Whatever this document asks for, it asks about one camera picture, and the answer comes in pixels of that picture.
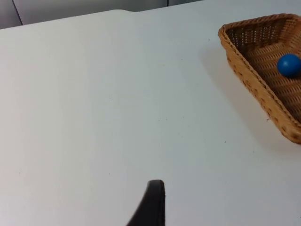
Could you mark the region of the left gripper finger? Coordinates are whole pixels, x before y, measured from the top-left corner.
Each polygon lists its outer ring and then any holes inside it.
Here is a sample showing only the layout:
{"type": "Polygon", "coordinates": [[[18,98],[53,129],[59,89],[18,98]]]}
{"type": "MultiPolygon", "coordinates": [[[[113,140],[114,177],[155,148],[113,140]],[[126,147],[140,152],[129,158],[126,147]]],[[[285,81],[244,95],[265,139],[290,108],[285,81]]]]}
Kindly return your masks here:
{"type": "Polygon", "coordinates": [[[143,198],[127,226],[165,226],[165,198],[164,182],[149,181],[143,198]]]}

